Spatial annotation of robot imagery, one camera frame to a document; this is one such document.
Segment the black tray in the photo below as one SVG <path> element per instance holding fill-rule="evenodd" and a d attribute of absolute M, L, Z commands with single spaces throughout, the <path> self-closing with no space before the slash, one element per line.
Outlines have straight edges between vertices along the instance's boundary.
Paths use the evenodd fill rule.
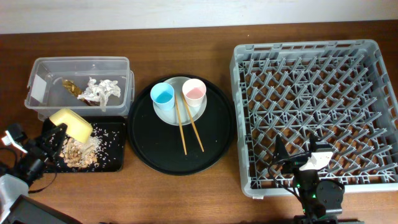
<path fill-rule="evenodd" d="M 99 166 L 95 168 L 94 164 L 90 164 L 86 169 L 79 170 L 77 168 L 68 167 L 63 159 L 59 158 L 55 163 L 57 172 L 116 172 L 121 170 L 124 159 L 124 145 L 126 143 L 126 119 L 121 116 L 95 116 L 83 118 L 89 122 L 93 128 L 98 127 L 98 129 L 102 129 L 102 131 L 97 131 L 96 134 L 93 132 L 91 136 L 102 136 L 102 143 L 107 142 L 106 149 L 104 149 L 103 152 L 97 153 L 97 155 L 101 154 L 101 158 L 98 156 Z M 46 119 L 43 123 L 42 133 L 53 127 L 54 124 L 49 119 Z M 103 135 L 104 130 L 106 130 L 108 136 Z"/>
<path fill-rule="evenodd" d="M 155 114 L 150 98 L 150 89 L 156 83 L 181 76 L 198 78 L 207 87 L 206 110 L 195 121 L 205 152 L 201 151 L 192 125 L 188 124 L 183 126 L 187 156 L 179 127 L 163 122 Z M 216 163 L 233 140 L 234 125 L 233 108 L 224 93 L 209 81 L 193 75 L 175 75 L 149 85 L 131 105 L 127 119 L 129 141 L 137 157 L 149 167 L 172 175 L 194 174 Z"/>

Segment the white plate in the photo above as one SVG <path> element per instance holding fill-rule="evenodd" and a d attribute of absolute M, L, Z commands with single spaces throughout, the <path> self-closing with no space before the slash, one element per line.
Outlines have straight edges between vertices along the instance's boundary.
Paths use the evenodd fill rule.
<path fill-rule="evenodd" d="M 189 79 L 190 78 L 187 78 L 187 77 L 174 77 L 174 78 L 169 78 L 168 80 L 164 81 L 164 82 L 170 84 L 174 88 L 174 94 L 178 100 L 178 109 L 180 110 L 180 118 L 181 118 L 182 125 L 187 125 L 187 124 L 191 123 L 191 120 L 189 119 L 188 113 L 185 109 L 184 103 L 181 98 L 182 85 Z M 203 112 L 205 112 L 206 104 L 207 104 L 207 97 L 205 96 L 200 106 L 197 106 L 197 107 L 188 106 L 189 111 L 191 112 L 193 121 L 196 121 L 198 118 L 200 118 L 200 116 L 203 114 Z M 161 110 L 154 103 L 154 109 L 155 109 L 156 115 L 162 121 L 166 122 L 167 124 L 178 126 L 177 110 L 176 110 L 175 106 L 171 110 L 164 111 L 164 110 Z"/>

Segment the round plate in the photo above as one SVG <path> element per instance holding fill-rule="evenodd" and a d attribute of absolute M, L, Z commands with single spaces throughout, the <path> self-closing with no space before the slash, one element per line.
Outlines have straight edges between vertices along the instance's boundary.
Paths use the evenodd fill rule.
<path fill-rule="evenodd" d="M 187 110 L 185 109 L 184 103 L 182 101 L 181 97 L 181 92 L 182 92 L 182 85 L 189 80 L 190 78 L 188 77 L 174 77 L 174 78 L 169 78 L 168 80 L 164 81 L 165 83 L 170 84 L 174 88 L 174 93 L 175 97 L 177 98 L 178 102 L 178 109 L 180 110 L 180 118 L 181 118 L 181 124 L 186 125 L 191 123 L 191 119 L 189 119 L 189 115 L 187 113 Z M 178 126 L 178 118 L 177 118 L 177 110 L 174 106 L 171 110 L 165 111 L 161 110 L 155 103 L 154 105 L 154 110 L 156 115 L 164 122 L 167 124 L 171 125 L 176 125 Z M 191 112 L 191 116 L 193 121 L 196 121 L 200 116 L 205 112 L 207 105 L 207 97 L 205 96 L 201 105 L 192 107 L 189 106 L 189 111 Z"/>
<path fill-rule="evenodd" d="M 181 76 L 198 78 L 206 84 L 206 110 L 195 121 L 204 152 L 192 125 L 185 125 L 182 127 L 187 147 L 185 155 L 180 128 L 163 122 L 153 110 L 150 89 L 171 77 L 145 88 L 132 103 L 127 120 L 129 142 L 137 157 L 149 167 L 172 175 L 194 174 L 212 166 L 228 150 L 235 132 L 233 107 L 224 93 L 200 77 L 175 77 Z"/>

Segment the cup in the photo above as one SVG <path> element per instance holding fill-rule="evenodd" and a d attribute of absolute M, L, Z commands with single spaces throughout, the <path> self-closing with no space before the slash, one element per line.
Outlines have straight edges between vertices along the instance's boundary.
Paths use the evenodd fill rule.
<path fill-rule="evenodd" d="M 161 110 L 171 110 L 175 104 L 174 89 L 168 83 L 158 83 L 150 90 L 150 98 Z"/>
<path fill-rule="evenodd" d="M 191 78 L 182 85 L 182 93 L 187 104 L 196 107 L 201 105 L 206 95 L 206 85 L 197 78 Z"/>

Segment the rectangular black tray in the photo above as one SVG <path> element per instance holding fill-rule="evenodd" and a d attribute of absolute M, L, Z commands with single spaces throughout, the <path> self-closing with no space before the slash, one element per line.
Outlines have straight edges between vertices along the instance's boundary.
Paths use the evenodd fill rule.
<path fill-rule="evenodd" d="M 55 161 L 57 172 L 116 172 L 122 169 L 124 159 L 124 145 L 126 143 L 126 120 L 121 116 L 83 117 L 93 127 L 91 136 L 102 136 L 102 152 L 97 153 L 99 164 L 90 164 L 86 169 L 70 168 L 61 157 Z M 52 129 L 54 124 L 46 119 L 42 133 Z"/>

